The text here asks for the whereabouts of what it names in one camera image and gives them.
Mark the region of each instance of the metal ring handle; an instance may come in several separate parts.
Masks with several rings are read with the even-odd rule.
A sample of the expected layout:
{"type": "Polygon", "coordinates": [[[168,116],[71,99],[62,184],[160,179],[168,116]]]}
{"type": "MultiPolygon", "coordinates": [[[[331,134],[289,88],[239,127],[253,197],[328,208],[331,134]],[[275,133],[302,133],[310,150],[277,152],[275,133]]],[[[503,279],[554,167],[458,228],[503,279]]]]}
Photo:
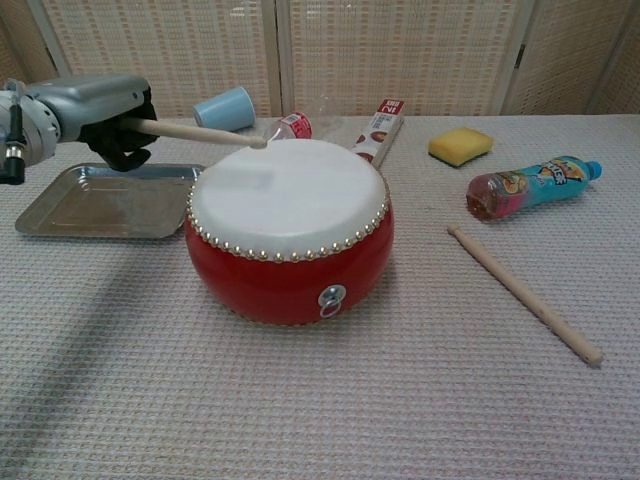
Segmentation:
{"type": "Polygon", "coordinates": [[[342,307],[342,300],[338,300],[337,298],[332,298],[328,300],[320,309],[320,316],[322,318],[333,317],[336,313],[340,311],[342,307]]]}

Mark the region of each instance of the drum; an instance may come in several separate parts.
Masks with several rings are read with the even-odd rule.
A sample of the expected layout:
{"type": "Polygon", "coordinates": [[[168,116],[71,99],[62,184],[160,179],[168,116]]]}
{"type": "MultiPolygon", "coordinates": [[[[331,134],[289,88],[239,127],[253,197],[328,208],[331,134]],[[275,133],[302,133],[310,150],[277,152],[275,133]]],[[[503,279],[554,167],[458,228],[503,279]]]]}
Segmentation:
{"type": "Polygon", "coordinates": [[[299,325],[362,300],[393,243],[389,190],[366,160],[309,139],[243,148],[189,197],[191,261],[218,300],[251,320],[299,325]]]}

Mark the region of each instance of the plastic cup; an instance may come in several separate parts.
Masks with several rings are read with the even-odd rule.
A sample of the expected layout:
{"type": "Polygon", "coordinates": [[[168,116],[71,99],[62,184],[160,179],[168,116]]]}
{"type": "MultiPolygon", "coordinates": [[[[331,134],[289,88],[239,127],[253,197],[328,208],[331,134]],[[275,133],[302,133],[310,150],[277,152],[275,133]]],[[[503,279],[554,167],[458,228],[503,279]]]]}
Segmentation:
{"type": "Polygon", "coordinates": [[[194,105],[193,116],[200,127],[233,132],[252,126],[256,111],[247,90],[236,87],[194,105]]]}

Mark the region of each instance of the silver tray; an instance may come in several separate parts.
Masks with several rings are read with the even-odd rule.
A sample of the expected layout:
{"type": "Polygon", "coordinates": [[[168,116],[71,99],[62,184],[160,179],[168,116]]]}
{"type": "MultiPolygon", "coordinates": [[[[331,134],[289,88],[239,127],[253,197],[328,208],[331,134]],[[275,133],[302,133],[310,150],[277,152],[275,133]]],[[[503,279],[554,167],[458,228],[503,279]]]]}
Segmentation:
{"type": "Polygon", "coordinates": [[[122,173],[102,163],[62,172],[15,227],[39,236],[164,238],[184,221],[202,165],[151,164],[122,173]]]}

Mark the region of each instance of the plastic bottle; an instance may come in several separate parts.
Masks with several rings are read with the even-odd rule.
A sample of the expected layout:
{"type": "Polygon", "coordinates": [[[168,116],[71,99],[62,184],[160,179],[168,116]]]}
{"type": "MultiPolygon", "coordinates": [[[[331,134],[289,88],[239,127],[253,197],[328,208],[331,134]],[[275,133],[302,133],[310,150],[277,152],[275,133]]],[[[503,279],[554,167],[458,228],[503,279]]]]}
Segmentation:
{"type": "Polygon", "coordinates": [[[267,140],[291,138],[323,139],[342,124],[334,102],[326,95],[313,102],[307,113],[293,112],[273,122],[264,132],[267,140]]]}
{"type": "Polygon", "coordinates": [[[467,190],[467,205],[480,220],[506,217],[523,208],[579,195],[602,174],[598,162],[571,156],[521,170],[475,177],[467,190]]]}

